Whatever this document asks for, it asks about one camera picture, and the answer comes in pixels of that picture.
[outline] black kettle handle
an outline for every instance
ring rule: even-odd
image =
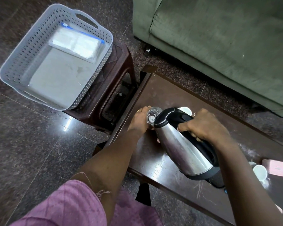
[[[179,109],[175,109],[174,112],[170,113],[166,119],[170,125],[177,129],[178,124],[190,121],[193,117]],[[181,132],[181,134],[186,137],[214,167],[219,167],[216,151],[208,141],[197,141],[196,138],[189,133],[189,131]]]

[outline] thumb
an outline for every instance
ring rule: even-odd
[[[189,121],[178,124],[177,130],[180,131],[180,132],[189,131],[190,128],[189,128],[188,123],[189,123]]]

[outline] pink sleeve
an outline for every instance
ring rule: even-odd
[[[11,226],[107,226],[95,193],[83,182],[70,180]]]

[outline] kettle button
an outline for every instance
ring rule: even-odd
[[[181,119],[183,119],[184,121],[192,120],[192,118],[189,115],[186,115],[186,114],[181,115]]]

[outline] hand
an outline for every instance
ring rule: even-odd
[[[216,119],[215,115],[201,109],[194,119],[178,125],[178,131],[190,131],[197,140],[204,139],[211,144],[230,138],[228,130]]]
[[[128,131],[132,129],[137,129],[141,131],[142,134],[144,134],[147,131],[149,127],[149,124],[147,123],[147,111],[150,108],[151,106],[148,107],[145,106],[136,112],[128,127]]]

